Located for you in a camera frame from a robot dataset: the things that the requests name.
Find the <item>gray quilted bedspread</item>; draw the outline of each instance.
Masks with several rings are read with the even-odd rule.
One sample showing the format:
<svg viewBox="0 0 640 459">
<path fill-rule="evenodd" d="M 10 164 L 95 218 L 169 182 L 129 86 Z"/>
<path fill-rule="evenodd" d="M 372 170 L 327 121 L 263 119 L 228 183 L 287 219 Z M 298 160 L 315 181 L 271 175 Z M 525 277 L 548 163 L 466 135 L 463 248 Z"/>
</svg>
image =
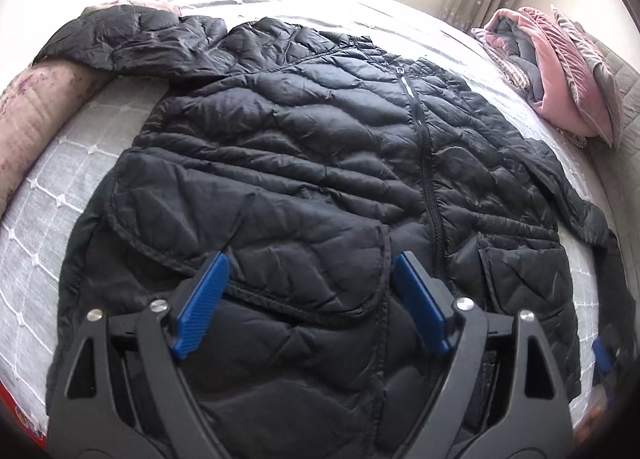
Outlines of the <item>gray quilted bedspread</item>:
<svg viewBox="0 0 640 459">
<path fill-rule="evenodd" d="M 640 73 L 596 38 L 591 37 L 616 74 L 625 108 L 620 149 L 601 140 L 589 140 L 588 151 L 596 167 L 616 223 L 625 265 L 626 282 L 640 302 Z M 640 344 L 640 309 L 636 309 L 636 341 Z"/>
</svg>

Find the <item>silver bolt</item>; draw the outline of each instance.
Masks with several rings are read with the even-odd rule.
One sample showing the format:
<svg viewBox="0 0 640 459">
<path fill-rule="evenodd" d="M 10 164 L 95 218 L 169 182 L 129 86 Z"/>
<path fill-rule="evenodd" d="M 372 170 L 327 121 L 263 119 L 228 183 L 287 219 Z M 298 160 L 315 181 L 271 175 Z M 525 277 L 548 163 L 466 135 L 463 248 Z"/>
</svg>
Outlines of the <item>silver bolt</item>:
<svg viewBox="0 0 640 459">
<path fill-rule="evenodd" d="M 100 318 L 102 318 L 102 311 L 100 311 L 99 309 L 92 309 L 86 314 L 86 319 L 89 322 L 98 322 Z"/>
<path fill-rule="evenodd" d="M 520 319 L 525 322 L 533 322 L 536 319 L 536 315 L 533 314 L 529 309 L 523 309 L 520 311 Z"/>
<path fill-rule="evenodd" d="M 474 301 L 466 296 L 461 296 L 456 299 L 456 307 L 460 309 L 460 311 L 471 311 L 474 306 Z"/>
<path fill-rule="evenodd" d="M 149 309 L 154 313 L 166 311 L 168 307 L 169 303 L 164 298 L 156 298 L 151 304 L 149 304 Z"/>
</svg>

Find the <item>gray pillow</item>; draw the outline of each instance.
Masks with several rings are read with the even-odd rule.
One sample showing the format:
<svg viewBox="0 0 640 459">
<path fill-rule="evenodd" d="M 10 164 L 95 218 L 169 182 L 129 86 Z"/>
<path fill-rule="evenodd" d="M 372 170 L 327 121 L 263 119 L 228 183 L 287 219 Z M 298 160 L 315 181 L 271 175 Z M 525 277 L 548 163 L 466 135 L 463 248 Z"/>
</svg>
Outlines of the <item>gray pillow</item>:
<svg viewBox="0 0 640 459">
<path fill-rule="evenodd" d="M 589 69 L 593 72 L 593 79 L 596 81 L 602 97 L 604 97 L 605 103 L 607 104 L 613 131 L 613 146 L 617 149 L 620 147 L 624 113 L 622 96 L 615 76 L 607 65 L 604 55 L 596 48 L 593 42 L 587 38 L 584 30 L 579 29 L 578 25 L 571 22 L 571 20 L 555 6 L 551 5 L 551 9 L 554 13 L 554 19 L 569 35 L 569 38 L 571 38 L 575 47 L 578 48 L 580 55 L 587 63 Z"/>
</svg>

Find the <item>bed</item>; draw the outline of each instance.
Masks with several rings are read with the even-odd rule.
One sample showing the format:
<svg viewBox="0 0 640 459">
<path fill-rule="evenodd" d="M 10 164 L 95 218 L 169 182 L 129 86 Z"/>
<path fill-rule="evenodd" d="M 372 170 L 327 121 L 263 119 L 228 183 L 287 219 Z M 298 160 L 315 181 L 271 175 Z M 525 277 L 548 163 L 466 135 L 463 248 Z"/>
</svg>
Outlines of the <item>bed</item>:
<svg viewBox="0 0 640 459">
<path fill-rule="evenodd" d="M 546 142 L 573 187 L 599 206 L 614 227 L 607 196 L 586 153 L 530 109 L 480 44 L 440 20 L 391 0 L 157 1 L 180 6 L 183 15 L 221 17 L 228 29 L 270 16 L 317 30 L 368 35 L 387 51 L 409 58 L 427 56 L 461 74 L 524 136 Z M 2 217 L 0 380 L 35 431 L 46 432 L 46 375 L 56 346 L 57 278 L 68 235 L 96 185 L 166 90 L 164 81 L 149 78 L 111 81 L 50 142 Z M 586 412 L 593 382 L 598 297 L 591 249 L 564 227 L 559 233 L 570 261 L 580 338 L 582 394 L 570 407 L 576 425 Z"/>
</svg>

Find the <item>jacket zipper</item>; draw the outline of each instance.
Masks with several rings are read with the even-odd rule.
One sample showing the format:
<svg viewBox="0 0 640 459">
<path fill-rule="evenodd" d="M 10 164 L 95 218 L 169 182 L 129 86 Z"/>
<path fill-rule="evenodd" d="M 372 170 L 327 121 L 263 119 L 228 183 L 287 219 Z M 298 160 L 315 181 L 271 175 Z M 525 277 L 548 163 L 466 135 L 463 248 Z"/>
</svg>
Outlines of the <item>jacket zipper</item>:
<svg viewBox="0 0 640 459">
<path fill-rule="evenodd" d="M 436 254 L 434 259 L 434 272 L 436 278 L 444 280 L 444 227 L 442 217 L 436 203 L 435 190 L 433 188 L 433 174 L 431 172 L 431 133 L 427 125 L 422 104 L 418 100 L 413 88 L 404 75 L 404 68 L 396 67 L 398 82 L 401 84 L 406 97 L 409 100 L 414 122 L 418 125 L 418 142 L 420 143 L 420 172 L 422 175 L 422 198 L 427 204 L 427 210 L 431 217 L 433 230 L 436 235 Z"/>
</svg>

